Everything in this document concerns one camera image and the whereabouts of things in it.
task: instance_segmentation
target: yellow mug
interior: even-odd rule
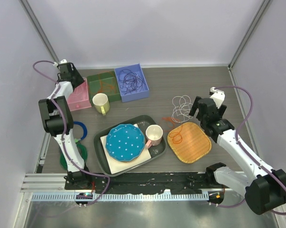
[[[92,98],[92,102],[94,104],[94,107],[99,113],[102,113],[103,115],[106,115],[106,113],[109,111],[109,101],[106,94],[97,94]]]

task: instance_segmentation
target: blue bin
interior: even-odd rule
[[[125,94],[123,91],[121,91],[121,87],[123,86],[122,83],[119,81],[123,80],[125,78],[125,75],[127,73],[124,73],[123,70],[130,70],[133,73],[136,73],[143,81],[143,86],[138,89],[137,91],[132,91],[131,93]],[[141,65],[140,64],[135,64],[131,66],[124,66],[120,68],[114,69],[115,76],[117,78],[118,84],[119,84],[119,90],[120,90],[120,96],[122,98],[122,102],[128,102],[128,101],[134,101],[134,100],[139,100],[142,98],[149,97],[149,88],[144,76],[144,73],[142,71]]]

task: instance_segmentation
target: pink bin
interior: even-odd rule
[[[77,87],[67,100],[70,111],[91,107],[88,97],[87,79],[85,78],[84,80],[85,82]]]

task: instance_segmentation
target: blue plate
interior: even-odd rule
[[[139,157],[144,147],[144,134],[132,124],[120,124],[112,128],[106,137],[109,155],[120,162],[129,162]]]

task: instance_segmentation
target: tangled white cord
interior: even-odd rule
[[[172,98],[172,104],[175,107],[172,111],[171,116],[174,122],[183,123],[192,119],[192,116],[190,116],[189,113],[193,104],[191,103],[191,99],[189,96],[175,96],[174,98]]]

